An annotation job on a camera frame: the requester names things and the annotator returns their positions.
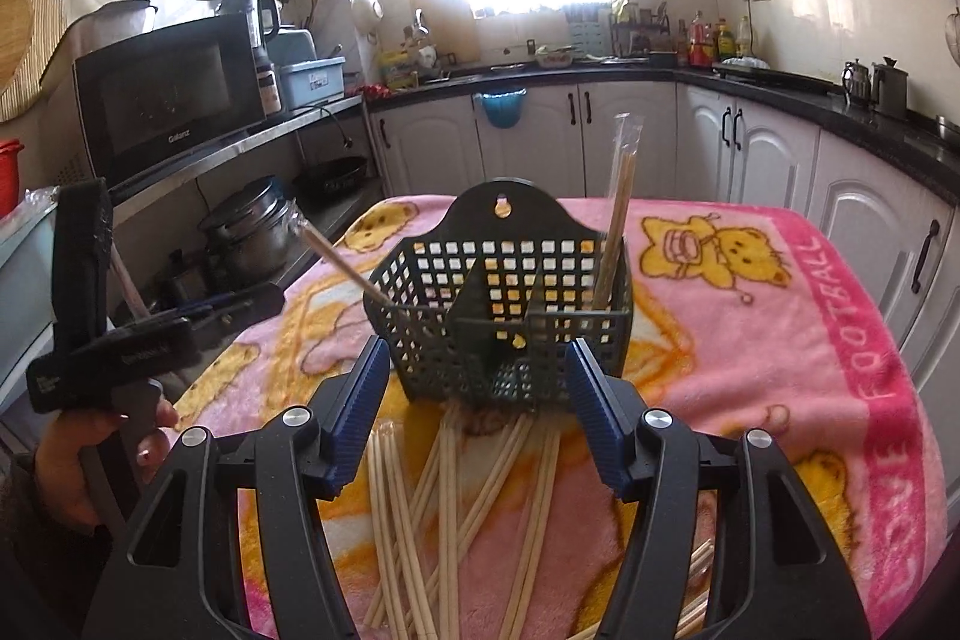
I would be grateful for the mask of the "pink cartoon bear blanket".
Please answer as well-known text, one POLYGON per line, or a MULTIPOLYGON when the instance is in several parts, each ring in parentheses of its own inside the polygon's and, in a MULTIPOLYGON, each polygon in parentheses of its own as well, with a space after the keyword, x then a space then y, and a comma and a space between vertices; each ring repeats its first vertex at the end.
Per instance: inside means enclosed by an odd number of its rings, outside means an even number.
MULTIPOLYGON (((449 195, 377 203, 337 242, 371 273, 400 239, 433 229, 449 195)), ((913 602, 946 547, 944 470, 934 432, 884 320, 817 228, 788 209, 633 200, 625 226, 633 330, 623 376, 695 431, 765 429, 804 481, 850 565, 872 638, 913 602)), ((373 334, 359 291, 319 262, 276 319, 244 331, 176 403, 178 429, 257 429, 347 372, 373 334)), ((636 505, 597 476, 583 431, 563 420, 544 548, 523 637, 568 638, 597 624, 636 505)), ((460 515, 487 477, 512 416, 464 413, 460 515)), ((459 638, 498 638, 544 445, 534 424, 459 564, 459 638)), ((366 464, 319 503, 363 638, 379 587, 366 464)))

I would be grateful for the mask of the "dark metal kettle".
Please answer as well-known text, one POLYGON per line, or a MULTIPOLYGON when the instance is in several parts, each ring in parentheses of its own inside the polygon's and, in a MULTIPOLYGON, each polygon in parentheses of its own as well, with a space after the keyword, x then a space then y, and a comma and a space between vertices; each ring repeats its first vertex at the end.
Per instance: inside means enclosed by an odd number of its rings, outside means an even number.
POLYGON ((908 113, 908 73, 893 57, 884 57, 872 65, 872 102, 875 110, 896 120, 908 113))

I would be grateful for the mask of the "light blue plastic box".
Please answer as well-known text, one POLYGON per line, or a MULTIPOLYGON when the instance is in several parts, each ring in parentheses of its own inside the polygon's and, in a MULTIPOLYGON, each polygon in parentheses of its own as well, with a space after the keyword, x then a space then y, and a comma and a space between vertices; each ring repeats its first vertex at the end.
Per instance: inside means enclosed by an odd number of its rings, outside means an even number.
POLYGON ((345 96, 345 58, 319 58, 278 67, 280 96, 285 112, 313 107, 345 96))

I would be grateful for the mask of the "steel teapot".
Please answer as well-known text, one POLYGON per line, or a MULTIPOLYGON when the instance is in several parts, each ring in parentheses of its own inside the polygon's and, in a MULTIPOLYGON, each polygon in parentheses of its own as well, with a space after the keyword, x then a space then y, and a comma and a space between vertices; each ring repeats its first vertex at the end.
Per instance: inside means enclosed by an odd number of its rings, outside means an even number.
POLYGON ((871 69, 859 58, 848 60, 841 70, 844 101, 850 106, 869 107, 872 103, 871 69))

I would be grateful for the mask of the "dark green utensil basket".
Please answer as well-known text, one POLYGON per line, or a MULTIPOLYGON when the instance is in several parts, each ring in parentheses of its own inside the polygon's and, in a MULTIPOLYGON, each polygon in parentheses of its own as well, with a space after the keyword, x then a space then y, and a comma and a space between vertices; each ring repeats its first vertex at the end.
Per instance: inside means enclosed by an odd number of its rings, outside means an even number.
POLYGON ((610 375, 625 365, 628 266, 594 302, 604 232, 526 181, 498 179, 455 198, 438 226, 407 236, 373 271, 363 301, 405 395, 470 406, 565 408, 566 346, 583 338, 610 375))

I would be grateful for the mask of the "chopsticks pair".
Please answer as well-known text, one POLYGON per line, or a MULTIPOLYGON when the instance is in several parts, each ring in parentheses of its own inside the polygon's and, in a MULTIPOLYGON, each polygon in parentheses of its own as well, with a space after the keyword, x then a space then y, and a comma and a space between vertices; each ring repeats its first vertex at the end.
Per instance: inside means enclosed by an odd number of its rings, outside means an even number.
POLYGON ((535 578, 539 571, 540 555, 544 548, 550 515, 553 486, 555 486, 556 466, 562 445, 562 426, 558 416, 544 419, 544 447, 540 452, 539 466, 535 475, 534 494, 530 499, 529 516, 523 545, 517 559, 516 572, 512 580, 511 593, 505 615, 501 620, 500 640, 517 640, 523 637, 524 624, 529 610, 535 578))
POLYGON ((613 145, 612 177, 608 187, 608 227, 602 248, 601 264, 597 269, 592 307, 605 310, 610 307, 613 280, 617 273, 617 259, 623 242, 626 211, 635 183, 636 164, 640 152, 644 120, 641 115, 620 112, 615 115, 615 145, 613 145))
POLYGON ((374 427, 368 442, 368 481, 373 512, 374 547, 381 580, 381 604, 392 638, 436 638, 413 516, 407 497, 397 431, 374 427))
POLYGON ((379 305, 382 305, 382 307, 391 307, 391 299, 387 298, 386 294, 384 294, 379 287, 374 286, 368 278, 360 275, 358 271, 338 253, 338 250, 331 242, 327 241, 327 239, 320 234, 320 230, 317 229, 298 208, 291 211, 288 227, 290 227, 291 232, 293 232, 309 250, 313 250, 316 255, 319 255, 319 257, 329 262, 335 269, 338 269, 342 275, 347 276, 348 280, 352 281, 355 286, 358 286, 359 289, 363 291, 364 296, 373 299, 373 301, 376 301, 379 305))
MULTIPOLYGON (((421 515, 428 509, 432 500, 438 502, 438 533, 439 533, 439 429, 434 437, 431 450, 428 452, 427 463, 421 471, 420 484, 413 494, 407 492, 410 500, 413 516, 413 531, 418 530, 421 515)), ((459 500, 459 510, 457 510, 457 586, 459 587, 459 564, 460 559, 469 552, 473 540, 477 537, 480 528, 487 520, 490 510, 493 509, 493 503, 500 495, 501 489, 506 484, 506 479, 512 471, 512 466, 516 463, 526 445, 527 437, 534 429, 534 420, 523 414, 510 420, 505 427, 505 433, 501 435, 500 443, 494 450, 493 463, 487 477, 483 479, 478 489, 477 495, 473 498, 470 509, 465 515, 460 515, 459 484, 457 484, 457 500, 459 500)), ((423 575, 427 579, 427 593, 430 600, 430 608, 433 613, 436 633, 439 637, 439 590, 438 590, 438 565, 433 573, 425 572, 423 575)), ((371 603, 368 606, 368 612, 363 619, 363 624, 368 627, 377 627, 384 624, 387 627, 386 611, 381 604, 381 580, 379 587, 374 592, 371 603)))
POLYGON ((459 637, 457 586, 457 408, 449 404, 439 429, 439 637, 459 637))

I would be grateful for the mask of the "black microwave oven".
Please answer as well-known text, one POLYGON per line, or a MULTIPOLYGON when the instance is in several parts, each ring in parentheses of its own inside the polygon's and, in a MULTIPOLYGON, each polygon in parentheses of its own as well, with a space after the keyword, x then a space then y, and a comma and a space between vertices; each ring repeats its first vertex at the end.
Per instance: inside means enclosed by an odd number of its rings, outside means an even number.
POLYGON ((208 16, 83 55, 73 86, 86 159, 111 187, 265 119, 244 16, 208 16))

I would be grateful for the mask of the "black wok on shelf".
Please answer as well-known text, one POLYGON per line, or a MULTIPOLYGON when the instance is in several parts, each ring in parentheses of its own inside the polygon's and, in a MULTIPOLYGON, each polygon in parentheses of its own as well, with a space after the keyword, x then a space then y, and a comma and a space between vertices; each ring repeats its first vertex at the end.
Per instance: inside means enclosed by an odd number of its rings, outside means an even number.
POLYGON ((352 195, 368 179, 366 156, 342 156, 320 161, 296 175, 293 188, 296 195, 309 205, 327 205, 338 198, 352 195))

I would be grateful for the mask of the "steel pot on shelf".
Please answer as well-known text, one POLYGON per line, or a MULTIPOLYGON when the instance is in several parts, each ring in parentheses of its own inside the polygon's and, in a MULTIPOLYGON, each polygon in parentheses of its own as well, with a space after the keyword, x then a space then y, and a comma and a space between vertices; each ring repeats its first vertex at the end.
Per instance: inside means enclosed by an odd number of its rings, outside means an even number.
POLYGON ((283 184, 260 177, 231 193, 199 223, 208 250, 236 286, 262 283, 286 263, 295 237, 283 184))

